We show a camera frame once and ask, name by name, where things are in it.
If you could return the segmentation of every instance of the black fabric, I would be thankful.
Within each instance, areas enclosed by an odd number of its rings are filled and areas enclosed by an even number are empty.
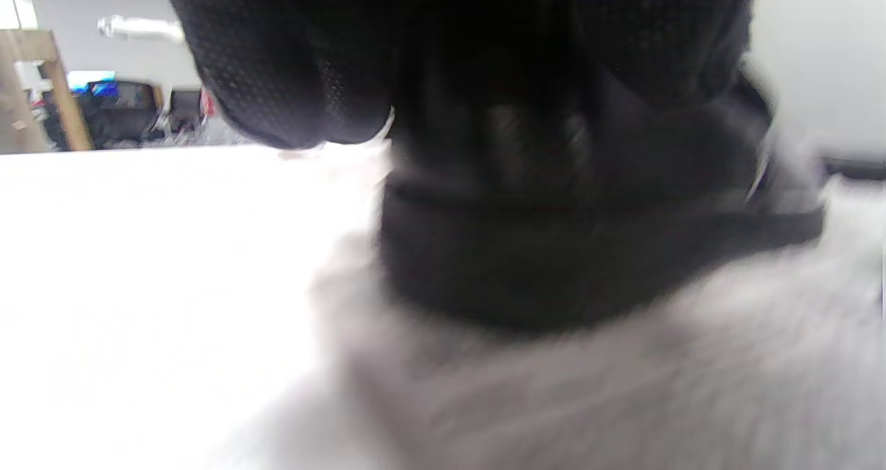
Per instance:
[[[284,148],[371,138],[395,104],[404,58],[422,48],[408,39],[429,19],[461,16],[458,37],[439,40],[457,53],[493,44],[510,20],[531,29],[523,20],[537,14],[534,0],[171,1],[221,110],[243,132]],[[586,65],[602,64],[658,107],[722,94],[748,40],[750,0],[560,1],[577,17]],[[512,18],[484,21],[503,6]],[[471,16],[484,30],[471,27]]]
[[[279,147],[392,105],[380,255],[409,302],[589,325],[822,231],[744,75],[750,0],[172,0],[222,111]]]

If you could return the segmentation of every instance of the black chair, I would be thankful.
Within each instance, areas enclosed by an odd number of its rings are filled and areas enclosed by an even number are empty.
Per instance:
[[[193,132],[203,120],[200,88],[172,89],[169,94],[169,132]]]
[[[88,83],[86,91],[77,99],[95,147],[100,149],[127,140],[141,143],[162,138],[164,132],[155,129],[162,108],[156,95],[156,89],[146,82]]]

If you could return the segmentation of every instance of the black mesh fabric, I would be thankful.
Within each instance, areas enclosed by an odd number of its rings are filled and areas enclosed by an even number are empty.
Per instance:
[[[415,16],[463,0],[171,0],[197,70],[235,126],[281,148],[357,143],[383,127]],[[590,59],[657,107],[733,81],[749,0],[572,0]],[[455,42],[474,42],[470,37]]]
[[[304,148],[372,138],[390,110],[387,0],[171,0],[197,72],[242,132]]]

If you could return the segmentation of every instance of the gray wall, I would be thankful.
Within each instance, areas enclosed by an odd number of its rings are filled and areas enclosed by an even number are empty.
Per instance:
[[[117,70],[121,77],[163,84],[199,84],[187,48],[164,41],[107,39],[98,34],[100,17],[122,15],[175,20],[168,0],[33,0],[41,28],[55,31],[68,70]]]
[[[752,59],[815,142],[886,152],[886,0],[757,0]]]

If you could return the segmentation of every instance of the desk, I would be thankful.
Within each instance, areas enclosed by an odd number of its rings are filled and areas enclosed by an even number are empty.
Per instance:
[[[0,468],[392,468],[305,306],[377,146],[0,157]]]

